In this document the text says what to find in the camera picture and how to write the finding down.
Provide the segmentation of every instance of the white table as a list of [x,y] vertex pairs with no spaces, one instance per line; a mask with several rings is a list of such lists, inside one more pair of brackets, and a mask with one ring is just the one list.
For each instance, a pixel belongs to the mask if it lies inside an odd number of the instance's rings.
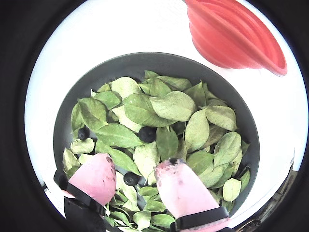
[[306,91],[297,62],[284,38],[244,0],[274,34],[288,73],[216,67],[194,48],[186,5],[181,0],[88,0],[72,12],[44,46],[31,75],[25,108],[29,155],[46,194],[62,215],[63,196],[53,181],[53,129],[58,109],[74,83],[94,66],[119,55],[155,51],[196,60],[226,79],[243,97],[260,138],[260,167],[251,193],[233,215],[235,227],[261,208],[302,161],[308,130]]

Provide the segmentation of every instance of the green leaf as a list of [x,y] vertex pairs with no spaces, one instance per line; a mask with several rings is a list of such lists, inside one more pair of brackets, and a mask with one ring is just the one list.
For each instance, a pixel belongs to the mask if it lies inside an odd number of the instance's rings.
[[123,101],[126,116],[133,122],[149,127],[166,127],[175,123],[159,117],[145,94],[132,94]]
[[63,151],[63,167],[64,171],[68,172],[72,167],[80,167],[81,164],[78,162],[75,155],[70,151],[64,148]]
[[241,181],[241,189],[240,192],[242,192],[248,185],[250,180],[250,171],[246,171],[245,174],[239,179]]
[[113,219],[109,218],[109,217],[104,217],[104,219],[108,222],[108,224],[110,224],[112,227],[115,226],[115,222]]
[[195,112],[185,129],[185,143],[188,152],[192,152],[203,146],[209,137],[209,124],[206,119],[205,110]]
[[90,153],[92,152],[93,148],[95,148],[95,142],[93,142],[93,140],[90,138],[85,139],[84,141],[75,139],[70,146],[70,150],[74,154]]
[[184,93],[189,95],[197,106],[206,106],[206,95],[202,82],[187,89]]
[[119,105],[121,100],[111,91],[105,91],[101,93],[96,93],[92,96],[94,99],[99,100],[102,102],[108,110],[114,108],[115,106]]
[[143,84],[143,83],[139,83],[140,88],[143,90],[143,92],[147,95],[150,95],[150,87],[151,84]]
[[211,172],[213,170],[213,154],[197,151],[189,156],[187,165],[195,172],[201,175],[204,171]]
[[154,78],[150,84],[149,95],[153,97],[164,97],[172,92],[170,88],[160,79]]
[[129,211],[132,211],[132,212],[140,211],[140,209],[137,207],[137,205],[135,203],[133,203],[132,201],[127,201],[122,207],[125,208],[125,209],[128,209]]
[[210,145],[217,143],[225,133],[226,129],[211,124],[208,140],[203,145],[203,147],[208,147]]
[[184,139],[180,139],[178,141],[178,148],[177,148],[176,154],[173,156],[173,158],[183,159],[183,161],[186,162],[186,160],[187,160],[187,146],[185,144]]
[[216,200],[216,202],[219,204],[220,203],[220,198],[217,196],[217,194],[215,194],[213,191],[211,191],[210,189],[208,190],[210,192],[210,194],[212,195],[212,197]]
[[171,125],[177,135],[184,134],[186,122],[176,122]]
[[227,106],[206,107],[206,117],[212,124],[229,131],[237,129],[235,112]]
[[135,148],[133,160],[140,173],[148,179],[148,184],[156,182],[154,167],[160,162],[160,156],[156,148],[156,143],[144,144]]
[[190,81],[185,78],[175,78],[170,76],[156,76],[156,78],[160,79],[164,83],[168,84],[171,87],[174,87],[174,89],[177,89],[179,91],[184,91],[192,87]]
[[122,99],[130,96],[132,93],[141,93],[139,84],[130,77],[120,77],[111,82],[111,89],[118,93]]
[[246,143],[245,141],[241,140],[241,150],[242,155],[244,156],[249,148],[250,144]]
[[120,172],[116,172],[116,189],[123,194],[134,204],[137,204],[137,193],[133,186],[126,185],[124,176]]
[[175,219],[167,214],[157,214],[151,217],[151,222],[153,225],[169,229],[171,223],[175,222]]
[[207,102],[207,106],[216,106],[216,105],[227,106],[227,104],[225,104],[223,101],[219,99],[210,99]]
[[111,87],[109,84],[104,84],[102,85],[98,90],[97,90],[97,93],[101,93],[101,92],[104,92],[104,91],[111,91]]
[[147,201],[143,211],[164,212],[165,209],[166,209],[166,207],[162,202],[158,202],[158,201],[155,201],[153,199],[149,199],[149,201]]
[[125,215],[124,213],[117,212],[117,211],[111,212],[110,218],[114,218],[114,219],[117,219],[117,220],[121,220],[121,221],[123,221],[127,226],[131,226],[129,220],[127,219],[127,217],[126,217],[126,215]]
[[73,107],[73,110],[72,110],[71,127],[72,127],[72,131],[78,131],[80,128],[84,127],[83,117],[81,114],[81,108],[78,103]]
[[102,127],[96,136],[109,146],[134,148],[143,144],[133,131],[118,123],[110,123]]
[[115,115],[117,115],[117,117],[119,118],[119,123],[128,127],[129,129],[133,130],[134,132],[138,133],[140,131],[140,129],[142,128],[142,125],[137,124],[133,121],[131,121],[125,113],[125,106],[122,105],[118,108],[114,108],[112,109],[112,111],[115,113]]
[[200,178],[200,180],[203,182],[203,184],[207,188],[210,188],[221,179],[227,167],[228,167],[228,164],[224,164],[224,165],[215,167],[212,171],[210,171],[211,168],[208,168],[198,177]]
[[236,132],[226,133],[215,148],[214,166],[231,162],[239,153],[241,137]]
[[221,200],[221,205],[224,206],[227,209],[227,212],[231,212],[235,204],[235,201],[227,202],[225,200]]
[[229,179],[223,185],[223,198],[227,202],[235,200],[240,193],[241,181],[236,179]]
[[136,212],[133,215],[133,221],[138,225],[138,230],[141,231],[150,227],[151,213],[149,211]]
[[112,161],[116,166],[121,167],[129,172],[133,172],[136,175],[141,175],[136,164],[128,155],[122,151],[112,149],[110,146],[104,144],[100,139],[98,139],[96,143],[95,153],[108,153],[110,154]]
[[231,165],[233,166],[232,176],[235,176],[235,174],[237,173],[241,160],[242,160],[242,150],[239,149],[236,158],[233,159],[233,161],[231,162]]
[[111,109],[108,111],[107,113],[107,118],[108,118],[108,122],[119,122],[119,118],[117,117],[117,115],[113,112],[114,109]]
[[145,70],[145,76],[144,76],[145,80],[156,76],[159,76],[159,74],[156,74],[155,72],[150,70]]
[[81,156],[78,158],[78,161],[81,164],[86,163],[88,160],[90,160],[93,156],[88,154],[81,154]]
[[178,137],[173,129],[158,128],[155,141],[162,162],[174,157],[178,148]]
[[185,93],[173,91],[163,98],[149,99],[154,111],[162,118],[186,122],[197,110],[194,101]]
[[106,107],[99,100],[83,98],[78,100],[83,121],[91,131],[97,131],[108,125],[106,121]]
[[215,185],[213,185],[211,188],[212,188],[212,189],[213,189],[213,188],[214,188],[214,189],[217,189],[217,188],[222,187],[222,186],[225,184],[225,182],[226,182],[229,178],[231,178],[233,170],[234,170],[234,167],[231,166],[231,165],[229,165],[229,166],[227,167],[227,169],[224,171],[224,173],[223,173],[222,177],[220,178],[220,180],[219,180]]

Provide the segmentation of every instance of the blueberry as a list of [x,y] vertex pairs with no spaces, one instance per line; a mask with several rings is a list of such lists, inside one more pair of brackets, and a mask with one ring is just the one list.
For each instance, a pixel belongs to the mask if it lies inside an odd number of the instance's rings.
[[124,182],[126,185],[134,186],[140,180],[140,177],[132,172],[128,172],[124,175]]
[[80,140],[84,141],[88,137],[89,137],[89,129],[86,126],[78,130],[78,138]]
[[143,127],[139,131],[140,140],[152,143],[155,140],[156,127]]

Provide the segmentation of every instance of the red bowl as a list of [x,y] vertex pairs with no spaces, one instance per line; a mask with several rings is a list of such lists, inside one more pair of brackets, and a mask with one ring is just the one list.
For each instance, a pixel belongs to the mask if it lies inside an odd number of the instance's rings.
[[283,52],[265,24],[236,0],[186,0],[192,41],[209,62],[233,69],[287,73]]

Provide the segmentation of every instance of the dark gray bowl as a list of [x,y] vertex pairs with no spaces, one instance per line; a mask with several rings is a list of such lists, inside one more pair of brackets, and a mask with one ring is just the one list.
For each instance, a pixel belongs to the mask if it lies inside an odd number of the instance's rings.
[[157,52],[132,53],[110,59],[87,72],[66,95],[59,109],[54,128],[54,156],[58,169],[62,170],[62,153],[72,142],[70,117],[77,98],[90,96],[90,89],[97,90],[103,84],[122,76],[136,80],[144,77],[144,70],[161,75],[187,78],[193,85],[200,80],[207,82],[209,90],[235,109],[237,124],[242,138],[250,143],[239,169],[250,167],[250,181],[238,196],[230,212],[232,216],[247,198],[254,184],[260,158],[260,145],[257,129],[250,110],[237,91],[219,74],[193,60]]

